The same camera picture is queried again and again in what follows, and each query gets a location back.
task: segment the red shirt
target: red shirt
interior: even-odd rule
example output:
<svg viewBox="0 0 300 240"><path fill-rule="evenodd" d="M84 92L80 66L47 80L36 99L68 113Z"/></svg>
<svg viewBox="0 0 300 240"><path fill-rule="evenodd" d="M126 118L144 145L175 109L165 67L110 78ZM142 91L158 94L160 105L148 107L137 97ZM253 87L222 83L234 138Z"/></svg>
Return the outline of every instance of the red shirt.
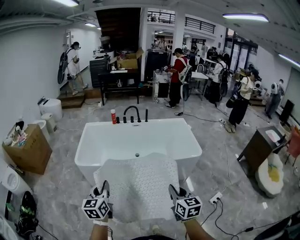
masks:
<svg viewBox="0 0 300 240"><path fill-rule="evenodd" d="M186 57L182 56L181 58L183 58L185 63L188 64L188 59ZM173 69L177 70L177 72L172 74L172 78L171 78L172 83L180 82L179 81L179 73L181 73L185 67L186 66L183 64L183 62L180 59L175 60Z"/></svg>

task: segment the white container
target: white container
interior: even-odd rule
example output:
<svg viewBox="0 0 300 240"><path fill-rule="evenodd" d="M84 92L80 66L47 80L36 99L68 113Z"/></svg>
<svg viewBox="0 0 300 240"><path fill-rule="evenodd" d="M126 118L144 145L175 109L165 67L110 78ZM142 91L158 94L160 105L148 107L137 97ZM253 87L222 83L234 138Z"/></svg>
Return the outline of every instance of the white container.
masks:
<svg viewBox="0 0 300 240"><path fill-rule="evenodd" d="M47 123L47 129L49 133L53 133L57 126L56 123L54 121L54 117L52 113L45 113L41 116L41 119L45 120Z"/></svg>
<svg viewBox="0 0 300 240"><path fill-rule="evenodd" d="M47 140L47 142L50 141L50 135L48 133L48 130L47 130L47 122L45 120L35 120L33 121L34 124L38 124L39 127L41 128L44 136L45 136L45 139Z"/></svg>
<svg viewBox="0 0 300 240"><path fill-rule="evenodd" d="M7 166L1 184L13 194L23 195L24 192L29 191L32 194L31 188L27 183L16 173L14 169Z"/></svg>
<svg viewBox="0 0 300 240"><path fill-rule="evenodd" d="M5 240L22 240L15 232L15 225L0 215L0 233Z"/></svg>
<svg viewBox="0 0 300 240"><path fill-rule="evenodd" d="M56 122L62 119L61 101L58 99L51 98L45 104L41 103L39 109L42 114L52 113Z"/></svg>

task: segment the marble tile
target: marble tile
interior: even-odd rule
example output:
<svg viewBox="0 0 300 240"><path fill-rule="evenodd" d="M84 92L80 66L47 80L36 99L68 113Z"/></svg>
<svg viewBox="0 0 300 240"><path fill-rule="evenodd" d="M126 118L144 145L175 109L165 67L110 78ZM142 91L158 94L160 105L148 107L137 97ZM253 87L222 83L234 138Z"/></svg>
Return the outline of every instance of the marble tile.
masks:
<svg viewBox="0 0 300 240"><path fill-rule="evenodd" d="M88 99L88 103L97 102L98 99ZM198 96L191 96L185 102L185 113L198 118L208 120L227 120L230 109L225 106L226 99L219 105L219 111L206 99L200 100ZM136 105L135 97L108 99L105 106L96 109L95 105L83 105L81 109L64 110L64 116L58 122L59 129L52 134L51 147L53 153L43 176L27 173L25 180L34 190L37 200L38 219L41 225L53 233L59 240L88 239L92 229L89 221L81 210L82 200L90 191L90 184L83 177L74 163L77 146L82 130L87 122L110 121L110 110L115 109L117 116L123 116L125 108ZM175 112L180 108L169 109L164 104L155 104L150 97L140 98L137 105L142 119L145 117L145 109L149 109L149 119L177 118ZM134 116L136 112L130 109L127 117ZM203 153L190 178L203 202L203 210L199 216L199 222L214 210L209 204L209 199L218 191L222 192L224 204L223 215L218 220L218 225L228 233L238 233L247 227L262 226L285 218L300 209L298 201L300 191L297 177L293 174L293 167L287 163L284 167L285 178L282 193L274 199L257 188L254 179L245 176L235 154L240 154L244 149L256 128L269 126L262 108L249 107L244 122L247 125L237 126L237 132L226 132L219 122L199 120L192 116L183 115L191 126ZM278 124L278 117L274 116L271 124ZM279 153L284 161L285 150ZM217 211L203 225L204 229L216 239L231 239L218 230L215 220L221 213L221 204L218 203ZM142 235L150 235L152 226L159 225L164 235L184 239L185 229L181 222L174 219L151 219L130 224L120 224L110 221L115 240L129 240ZM242 233L240 239L253 239L264 228L252 232ZM45 240L53 238L40 227L37 234L41 234Z"/></svg>

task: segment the orange chair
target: orange chair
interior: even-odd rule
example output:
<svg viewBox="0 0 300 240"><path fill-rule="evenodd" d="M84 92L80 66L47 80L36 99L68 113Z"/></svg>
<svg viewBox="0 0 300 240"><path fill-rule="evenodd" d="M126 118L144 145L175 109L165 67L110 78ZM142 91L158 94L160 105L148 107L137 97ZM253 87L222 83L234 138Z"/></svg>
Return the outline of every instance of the orange chair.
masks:
<svg viewBox="0 0 300 240"><path fill-rule="evenodd" d="M285 164L287 163L289 156L292 155L293 158L295 158L294 164L292 165L294 167L296 159L300 155L300 135L295 129L292 130L291 140L287 148L287 152L289 153L289 155L287 156Z"/></svg>

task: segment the ceiling light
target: ceiling light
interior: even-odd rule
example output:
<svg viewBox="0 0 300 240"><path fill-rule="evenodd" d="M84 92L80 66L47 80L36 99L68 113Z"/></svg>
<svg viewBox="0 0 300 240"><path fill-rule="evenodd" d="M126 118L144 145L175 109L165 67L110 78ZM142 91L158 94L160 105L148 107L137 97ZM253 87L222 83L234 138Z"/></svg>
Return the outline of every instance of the ceiling light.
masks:
<svg viewBox="0 0 300 240"><path fill-rule="evenodd" d="M91 23L86 23L85 25L89 26L89 27L95 27L96 25L91 24Z"/></svg>
<svg viewBox="0 0 300 240"><path fill-rule="evenodd" d="M286 57L286 56L284 56L284 55L282 55L282 54L278 54L280 57L282 57L283 59L285 59L285 60L288 60L290 63L293 63L293 64L295 64L296 66L298 66L299 68L300 68L300 64L299 63L297 63L297 62L295 62L294 60L292 60L292 59L290 59L290 58L288 58L288 57Z"/></svg>
<svg viewBox="0 0 300 240"><path fill-rule="evenodd" d="M54 0L54 1L64 4L68 7L75 7L79 5L79 2L76 0Z"/></svg>
<svg viewBox="0 0 300 240"><path fill-rule="evenodd" d="M223 14L224 18L227 19L244 19L244 20L256 20L261 22L269 22L268 18L264 14L258 13L233 13Z"/></svg>

